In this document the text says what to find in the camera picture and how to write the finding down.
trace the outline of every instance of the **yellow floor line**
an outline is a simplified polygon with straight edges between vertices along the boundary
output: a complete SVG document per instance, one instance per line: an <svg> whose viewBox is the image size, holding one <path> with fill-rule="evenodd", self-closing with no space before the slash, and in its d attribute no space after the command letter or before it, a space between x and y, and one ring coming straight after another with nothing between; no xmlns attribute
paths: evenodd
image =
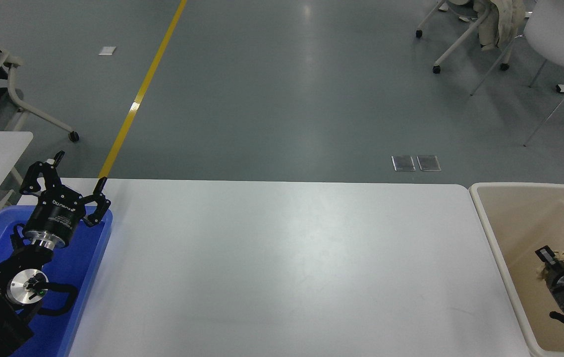
<svg viewBox="0 0 564 357"><path fill-rule="evenodd" d="M152 64L146 73L146 77L143 79L143 83L141 83L141 88L137 92L137 97L134 98L134 102L132 102L132 106L130 106L130 110L128 111L128 115L126 115L125 120L123 121L123 125L121 125L121 129L119 130L119 134L117 134L117 138L114 140L114 144L112 148L110 148L110 152L108 153L108 157L106 158L103 167L101 167L101 171L99 172L98 177L108 176L110 174L110 169L113 168L114 161L119 154L119 150L121 149L121 145L123 145L123 141L128 135L128 131L130 130L130 126L134 120L134 117L137 115L137 110L141 106L141 102L143 102L143 97L146 95L146 91L148 91L148 87L150 86L150 82L152 78L155 76L155 72L157 72L157 67L161 62L161 58L165 52L165 48L169 43L169 39L174 32L176 24L178 23L178 19L180 18L180 14L185 9L185 4L187 0L180 0L180 4L178 5L178 9L174 14L174 17L171 19L171 23L169 23L169 27L167 32L165 32L164 39L161 41L161 45L157 50L157 54L155 54L155 59L152 60Z"/></svg>

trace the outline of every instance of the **grey floor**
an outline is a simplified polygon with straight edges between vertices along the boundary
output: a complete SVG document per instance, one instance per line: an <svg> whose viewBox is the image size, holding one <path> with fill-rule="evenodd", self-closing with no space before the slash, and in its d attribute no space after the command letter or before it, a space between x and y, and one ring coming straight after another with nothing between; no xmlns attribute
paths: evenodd
<svg viewBox="0 0 564 357"><path fill-rule="evenodd" d="M63 176L96 177L178 0L0 1L0 45L25 59L25 100L80 133L29 119L25 170L60 149ZM499 52L434 0L189 0L110 177L195 180L564 183L564 68L520 43L511 69L468 92ZM112 57L97 55L117 46ZM395 172L391 155L442 172Z"/></svg>

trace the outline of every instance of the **blue plastic tray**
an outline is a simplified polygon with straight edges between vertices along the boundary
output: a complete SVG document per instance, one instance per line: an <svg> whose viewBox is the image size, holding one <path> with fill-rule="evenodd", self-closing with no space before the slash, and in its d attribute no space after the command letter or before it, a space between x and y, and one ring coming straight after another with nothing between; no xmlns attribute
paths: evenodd
<svg viewBox="0 0 564 357"><path fill-rule="evenodd" d="M26 223L34 206L11 206L0 211L0 262L11 255L13 248L9 236L18 223ZM94 206L86 208L88 213ZM92 228L80 222L71 244L62 249L55 249L53 261L44 265L42 271L51 282L72 284L79 289L79 296L73 309L62 316L36 315L29 327L35 333L29 341L20 347L13 357L67 357L83 308L90 293L95 274L104 255L113 220L108 210L101 223ZM44 307L57 309L62 307L65 294L49 292L44 298Z"/></svg>

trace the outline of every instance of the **beige plastic bin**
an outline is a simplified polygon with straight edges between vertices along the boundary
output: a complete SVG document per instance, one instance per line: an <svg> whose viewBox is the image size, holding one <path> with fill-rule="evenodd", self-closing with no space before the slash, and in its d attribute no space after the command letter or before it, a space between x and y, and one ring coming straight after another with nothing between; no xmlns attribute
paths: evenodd
<svg viewBox="0 0 564 357"><path fill-rule="evenodd" d="M564 185L476 183L469 189L531 354L564 357L564 324L545 282L538 281L534 251L564 251Z"/></svg>

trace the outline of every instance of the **chair caster wheel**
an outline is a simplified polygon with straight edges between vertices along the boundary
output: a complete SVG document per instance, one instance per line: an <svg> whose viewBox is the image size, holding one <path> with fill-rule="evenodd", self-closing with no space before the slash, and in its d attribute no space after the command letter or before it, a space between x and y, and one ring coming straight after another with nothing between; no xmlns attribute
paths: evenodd
<svg viewBox="0 0 564 357"><path fill-rule="evenodd" d="M80 141L80 135L77 133L77 131L71 131L70 133L68 133L68 138L72 142Z"/></svg>

